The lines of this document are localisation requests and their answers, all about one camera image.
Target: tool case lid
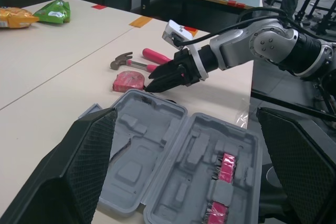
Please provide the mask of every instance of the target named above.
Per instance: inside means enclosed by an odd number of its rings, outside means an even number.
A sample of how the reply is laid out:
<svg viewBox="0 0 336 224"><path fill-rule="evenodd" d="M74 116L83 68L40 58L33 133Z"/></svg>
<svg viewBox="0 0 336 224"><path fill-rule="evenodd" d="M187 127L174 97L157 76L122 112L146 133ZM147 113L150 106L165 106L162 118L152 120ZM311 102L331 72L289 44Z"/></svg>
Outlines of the tool case lid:
<svg viewBox="0 0 336 224"><path fill-rule="evenodd" d="M227 207L225 223L257 223L262 148L253 133L201 113L188 118L186 108L139 90L112 106L118 119L100 207L130 216L143 204L146 223L196 224L216 201ZM230 183L216 177L224 154L235 159Z"/></svg>

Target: black padded panel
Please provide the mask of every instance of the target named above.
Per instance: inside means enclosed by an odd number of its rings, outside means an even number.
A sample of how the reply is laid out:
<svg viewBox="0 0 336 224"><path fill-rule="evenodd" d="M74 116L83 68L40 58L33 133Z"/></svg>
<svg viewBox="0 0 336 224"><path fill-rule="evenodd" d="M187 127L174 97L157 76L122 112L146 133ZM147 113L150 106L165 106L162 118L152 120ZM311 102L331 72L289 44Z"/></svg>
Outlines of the black padded panel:
<svg viewBox="0 0 336 224"><path fill-rule="evenodd" d="M274 169L301 222L318 223L330 204L335 204L334 163L300 124L284 114L290 115L259 109L262 133ZM313 122L307 125L317 126Z"/></svg>
<svg viewBox="0 0 336 224"><path fill-rule="evenodd" d="M96 211L107 170L114 135L116 112L94 122L67 171L67 181L75 207L85 224Z"/></svg>

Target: orange tape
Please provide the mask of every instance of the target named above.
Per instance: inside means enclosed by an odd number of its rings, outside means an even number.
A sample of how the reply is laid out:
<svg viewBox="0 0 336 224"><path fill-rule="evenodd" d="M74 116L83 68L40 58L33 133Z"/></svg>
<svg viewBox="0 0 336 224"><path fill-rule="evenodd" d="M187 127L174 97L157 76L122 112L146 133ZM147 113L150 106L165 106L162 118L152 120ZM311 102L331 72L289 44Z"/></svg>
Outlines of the orange tape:
<svg viewBox="0 0 336 224"><path fill-rule="evenodd" d="M197 34L198 30L192 27L187 27L185 26L184 29L186 29L189 33L191 33L193 35L193 37L195 37L195 35Z"/></svg>
<svg viewBox="0 0 336 224"><path fill-rule="evenodd" d="M130 26L141 28L151 20L152 20L152 18L141 16L140 18L137 18L135 21L130 23Z"/></svg>

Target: red tape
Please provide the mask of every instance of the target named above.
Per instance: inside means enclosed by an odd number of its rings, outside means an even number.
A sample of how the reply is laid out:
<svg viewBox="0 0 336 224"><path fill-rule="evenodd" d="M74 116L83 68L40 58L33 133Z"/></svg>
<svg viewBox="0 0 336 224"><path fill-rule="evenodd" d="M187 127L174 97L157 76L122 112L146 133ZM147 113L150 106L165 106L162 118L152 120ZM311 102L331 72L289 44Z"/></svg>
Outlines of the red tape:
<svg viewBox="0 0 336 224"><path fill-rule="evenodd" d="M98 10L102 10L102 9L106 8L106 6L103 6L103 5L94 5L94 6L92 6L92 8L95 8L95 9L98 9Z"/></svg>
<svg viewBox="0 0 336 224"><path fill-rule="evenodd" d="M238 7L238 8L244 8L245 4L243 4L243 3L237 3L236 7Z"/></svg>
<svg viewBox="0 0 336 224"><path fill-rule="evenodd" d="M237 3L237 1L229 0L229 1L227 2L227 5L229 5L229 6L236 6L236 3Z"/></svg>

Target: black cylinder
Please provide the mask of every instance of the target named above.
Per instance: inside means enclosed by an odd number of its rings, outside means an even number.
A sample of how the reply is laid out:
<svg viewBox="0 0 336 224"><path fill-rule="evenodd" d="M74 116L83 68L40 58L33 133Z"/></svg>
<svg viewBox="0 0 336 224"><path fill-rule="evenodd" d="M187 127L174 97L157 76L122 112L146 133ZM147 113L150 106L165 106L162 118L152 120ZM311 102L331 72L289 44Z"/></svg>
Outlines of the black cylinder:
<svg viewBox="0 0 336 224"><path fill-rule="evenodd" d="M203 67L207 73L216 70L218 68L218 61L209 45L202 47L198 54L201 58Z"/></svg>
<svg viewBox="0 0 336 224"><path fill-rule="evenodd" d="M305 34L299 38L290 54L279 63L281 69L302 73L316 60L321 51L321 42Z"/></svg>

